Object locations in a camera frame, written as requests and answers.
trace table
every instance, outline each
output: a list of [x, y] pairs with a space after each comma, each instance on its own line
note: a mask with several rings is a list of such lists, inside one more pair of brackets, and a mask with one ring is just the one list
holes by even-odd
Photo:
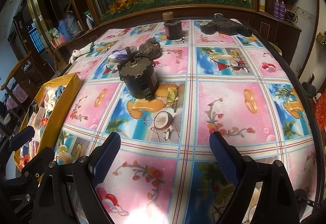
[[[111, 29], [93, 53], [76, 60], [84, 84], [60, 132], [58, 162], [73, 162], [121, 136], [121, 149], [96, 187], [115, 223], [215, 223], [234, 187], [209, 148], [219, 131], [242, 155], [259, 162], [281, 160], [293, 189], [314, 200], [317, 164], [307, 115], [298, 94], [273, 55], [255, 37], [203, 34], [208, 20], [182, 21], [185, 39], [167, 40], [163, 23]], [[153, 101], [133, 99], [108, 53], [139, 46], [154, 37], [160, 87]], [[243, 223], [257, 203], [261, 183]], [[87, 223], [74, 195], [77, 213]], [[311, 213], [307, 207], [304, 217]]]

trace pink tablecloth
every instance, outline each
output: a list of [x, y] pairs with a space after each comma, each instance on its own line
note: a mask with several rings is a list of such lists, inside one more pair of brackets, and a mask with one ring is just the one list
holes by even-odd
[[[24, 103], [27, 99], [28, 95], [26, 92], [17, 84], [14, 90], [12, 91], [14, 96], [18, 99], [19, 102]], [[14, 99], [9, 96], [6, 101], [6, 106], [8, 110], [14, 109], [18, 104], [14, 101]]]

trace wall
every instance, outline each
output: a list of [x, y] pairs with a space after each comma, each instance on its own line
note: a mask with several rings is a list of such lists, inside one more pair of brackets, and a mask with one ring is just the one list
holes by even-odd
[[311, 39], [314, 33], [316, 13], [317, 13], [317, 0], [298, 0], [295, 7], [299, 7], [298, 22], [296, 25], [302, 29], [300, 38], [297, 44], [296, 51], [294, 53], [290, 68], [298, 76], [299, 69], [297, 71], [297, 66], [301, 68], [309, 51], [311, 44]]
[[[319, 32], [326, 31], [326, 3], [324, 0], [319, 0], [319, 21], [317, 27], [317, 34]], [[313, 73], [315, 80], [313, 85], [316, 86], [316, 89], [319, 90], [322, 83], [326, 78], [326, 49], [315, 41], [312, 47], [312, 51], [309, 56], [306, 67], [299, 79], [299, 81], [305, 82], [308, 81]]]
[[[6, 80], [9, 72], [17, 64], [17, 58], [7, 40], [9, 36], [12, 19], [17, 13], [22, 0], [7, 0], [0, 12], [0, 83]], [[3, 98], [5, 91], [0, 91], [0, 99]]]

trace spray can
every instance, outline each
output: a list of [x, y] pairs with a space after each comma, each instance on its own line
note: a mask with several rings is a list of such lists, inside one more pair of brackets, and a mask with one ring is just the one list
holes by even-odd
[[280, 13], [279, 13], [279, 15], [278, 15], [278, 18], [279, 18], [280, 20], [284, 20], [284, 16], [285, 16], [285, 4], [284, 4], [284, 2], [282, 2], [282, 3], [280, 4]]
[[273, 17], [278, 18], [278, 15], [280, 13], [280, 2], [278, 0], [274, 3], [274, 15]]

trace yellow box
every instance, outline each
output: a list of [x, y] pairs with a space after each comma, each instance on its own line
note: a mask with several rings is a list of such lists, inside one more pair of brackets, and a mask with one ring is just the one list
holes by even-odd
[[[35, 96], [35, 100], [39, 103], [44, 98], [44, 94], [46, 93], [46, 87], [56, 88], [60, 85], [65, 86], [63, 93], [61, 94], [57, 104], [55, 105], [49, 119], [48, 123], [44, 128], [42, 138], [39, 143], [39, 147], [37, 149], [37, 153], [39, 153], [43, 148], [50, 147], [54, 148], [55, 143], [57, 141], [60, 129], [62, 124], [66, 118], [66, 115], [73, 103], [79, 89], [82, 86], [82, 81], [79, 79], [76, 73], [71, 73], [64, 75], [62, 77], [55, 78], [53, 80], [48, 81], [43, 84], [37, 95]], [[23, 130], [28, 123], [28, 116], [25, 115], [25, 118], [20, 127], [20, 131]], [[20, 160], [20, 150], [14, 152], [14, 161], [16, 166], [19, 166]]]

